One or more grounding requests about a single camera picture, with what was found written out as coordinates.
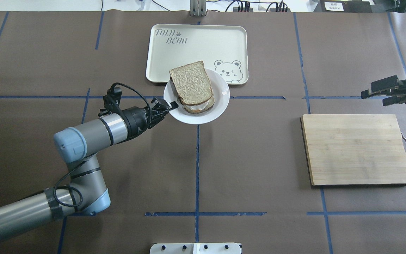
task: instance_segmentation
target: label sticker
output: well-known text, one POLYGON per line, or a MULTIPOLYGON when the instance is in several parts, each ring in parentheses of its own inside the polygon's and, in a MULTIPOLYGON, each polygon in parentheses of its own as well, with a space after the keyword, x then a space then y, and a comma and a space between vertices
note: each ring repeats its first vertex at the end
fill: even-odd
POLYGON ((325 9, 330 11, 344 11, 343 3, 325 2, 325 9))

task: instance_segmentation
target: wooden cutting board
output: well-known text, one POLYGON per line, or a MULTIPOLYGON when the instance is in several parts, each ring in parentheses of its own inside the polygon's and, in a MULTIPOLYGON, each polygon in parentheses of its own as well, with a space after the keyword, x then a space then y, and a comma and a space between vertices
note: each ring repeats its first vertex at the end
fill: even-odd
POLYGON ((312 185, 406 184, 396 115, 303 115, 302 128, 312 185))

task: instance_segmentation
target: white floor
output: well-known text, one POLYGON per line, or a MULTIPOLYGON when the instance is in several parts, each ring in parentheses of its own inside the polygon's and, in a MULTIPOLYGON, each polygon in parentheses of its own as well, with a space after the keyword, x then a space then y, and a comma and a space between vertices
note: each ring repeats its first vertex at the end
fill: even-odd
MULTIPOLYGON (((169 10, 189 10, 190 0, 155 0, 169 10)), ((208 10, 225 11, 231 0, 207 3, 208 10)), ((317 3, 313 0, 285 1, 293 12, 312 12, 317 3)), ((269 4, 251 4, 254 11, 265 11, 269 4)), ((100 11, 101 0, 0 0, 0 11, 100 11)), ((103 0, 103 10, 161 11, 164 10, 152 0, 103 0)))

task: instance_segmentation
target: bear drawing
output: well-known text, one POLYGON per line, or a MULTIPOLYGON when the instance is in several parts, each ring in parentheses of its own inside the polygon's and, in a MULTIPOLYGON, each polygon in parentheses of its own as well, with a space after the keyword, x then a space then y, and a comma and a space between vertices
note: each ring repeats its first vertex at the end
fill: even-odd
POLYGON ((214 71, 222 76, 226 82, 239 83, 239 81, 243 78, 243 74, 240 71, 239 61, 224 63, 221 60, 217 60, 214 62, 214 65, 216 66, 214 71))

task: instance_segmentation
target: bread slice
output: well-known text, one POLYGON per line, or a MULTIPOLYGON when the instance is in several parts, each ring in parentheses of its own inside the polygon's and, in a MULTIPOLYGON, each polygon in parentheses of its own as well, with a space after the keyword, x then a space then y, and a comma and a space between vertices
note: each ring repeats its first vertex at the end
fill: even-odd
POLYGON ((212 108, 213 89, 203 61, 171 69, 170 77, 186 111, 198 114, 212 108))

